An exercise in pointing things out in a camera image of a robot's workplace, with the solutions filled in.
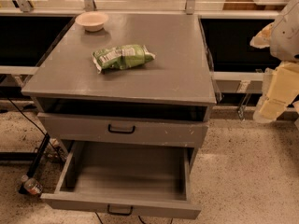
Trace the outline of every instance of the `green package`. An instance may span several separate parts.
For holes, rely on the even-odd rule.
[[[99,49],[93,52],[93,62],[98,72],[105,69],[129,69],[155,59],[143,45],[125,45],[111,49]]]

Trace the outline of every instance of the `open drawer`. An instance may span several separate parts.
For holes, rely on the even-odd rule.
[[[200,147],[206,122],[39,113],[51,137],[64,140]]]
[[[53,194],[52,208],[111,215],[195,219],[183,147],[74,142]]]

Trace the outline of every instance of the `concrete floor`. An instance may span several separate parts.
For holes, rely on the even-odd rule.
[[[28,105],[18,103],[20,108]],[[7,102],[0,101],[1,151],[32,151],[43,135]],[[36,111],[24,110],[38,122]],[[295,224],[299,219],[299,131],[293,120],[257,124],[252,111],[241,121],[235,108],[214,109],[205,143],[191,173],[192,202],[202,205],[196,220],[174,224]],[[0,223],[96,224],[94,213],[53,210],[39,198],[20,195],[20,177],[29,162],[0,162]],[[45,192],[53,192],[61,169],[44,158],[36,177]],[[141,223],[137,217],[100,214],[103,223]],[[146,223],[166,224],[168,218],[143,217]]]

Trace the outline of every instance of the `black handle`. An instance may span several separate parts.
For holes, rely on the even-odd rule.
[[[131,131],[116,131],[116,130],[112,130],[112,125],[109,124],[108,131],[111,133],[132,134],[135,131],[135,125],[132,127]]]
[[[107,206],[107,213],[111,214],[111,215],[115,215],[115,216],[126,216],[126,217],[128,217],[128,216],[130,216],[132,214],[132,212],[133,212],[133,207],[132,206],[130,207],[130,212],[129,213],[115,213],[115,212],[111,212],[110,211],[110,204]]]

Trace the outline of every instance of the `plastic bottle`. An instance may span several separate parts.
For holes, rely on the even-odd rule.
[[[32,195],[41,194],[43,186],[35,179],[29,178],[28,175],[23,175],[21,177],[24,188]]]

